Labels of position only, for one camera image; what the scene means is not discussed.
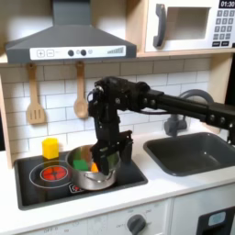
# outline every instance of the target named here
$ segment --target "microwave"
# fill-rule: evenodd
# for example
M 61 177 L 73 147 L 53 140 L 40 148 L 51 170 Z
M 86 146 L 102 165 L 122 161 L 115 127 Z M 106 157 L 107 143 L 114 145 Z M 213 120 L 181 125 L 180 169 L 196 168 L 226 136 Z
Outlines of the microwave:
M 145 52 L 235 47 L 235 0 L 149 0 Z

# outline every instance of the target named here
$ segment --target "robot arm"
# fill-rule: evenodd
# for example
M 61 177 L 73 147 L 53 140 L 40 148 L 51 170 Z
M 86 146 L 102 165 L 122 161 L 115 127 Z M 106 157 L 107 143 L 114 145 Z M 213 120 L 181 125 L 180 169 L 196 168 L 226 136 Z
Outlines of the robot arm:
M 180 114 L 197 118 L 210 126 L 228 129 L 228 142 L 235 144 L 235 107 L 214 103 L 210 105 L 165 95 L 151 90 L 146 83 L 107 77 L 95 83 L 89 101 L 89 115 L 95 119 L 97 143 L 91 149 L 100 172 L 108 174 L 107 156 L 119 152 L 121 161 L 130 162 L 131 131 L 119 132 L 118 110 L 144 113 L 142 109 L 163 109 L 165 114 Z

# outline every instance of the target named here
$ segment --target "range hood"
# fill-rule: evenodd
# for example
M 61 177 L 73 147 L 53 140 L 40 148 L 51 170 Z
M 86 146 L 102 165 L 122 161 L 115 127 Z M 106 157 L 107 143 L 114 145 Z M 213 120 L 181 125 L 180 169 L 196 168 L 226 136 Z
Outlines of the range hood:
M 91 26 L 90 0 L 52 0 L 53 26 L 6 44 L 9 63 L 135 58 L 136 45 Z

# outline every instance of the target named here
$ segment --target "gray sink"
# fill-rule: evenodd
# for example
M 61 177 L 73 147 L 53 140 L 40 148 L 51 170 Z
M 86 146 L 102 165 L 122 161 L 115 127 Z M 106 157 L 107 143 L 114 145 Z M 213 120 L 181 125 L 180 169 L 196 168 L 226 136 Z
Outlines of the gray sink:
M 150 140 L 143 148 L 165 172 L 174 176 L 235 165 L 235 148 L 209 133 Z

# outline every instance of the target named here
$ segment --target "wooden utensil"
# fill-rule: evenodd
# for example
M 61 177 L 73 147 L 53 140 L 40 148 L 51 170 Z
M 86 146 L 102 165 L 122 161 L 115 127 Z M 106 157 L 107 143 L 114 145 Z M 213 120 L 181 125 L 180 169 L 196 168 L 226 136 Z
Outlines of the wooden utensil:
M 79 118 L 88 117 L 88 105 L 84 99 L 84 63 L 78 62 L 77 66 L 77 100 L 74 104 L 74 112 Z
M 30 124 L 38 124 L 45 122 L 45 112 L 38 100 L 38 90 L 36 84 L 36 70 L 35 64 L 28 64 L 29 90 L 31 103 L 27 109 L 27 120 Z

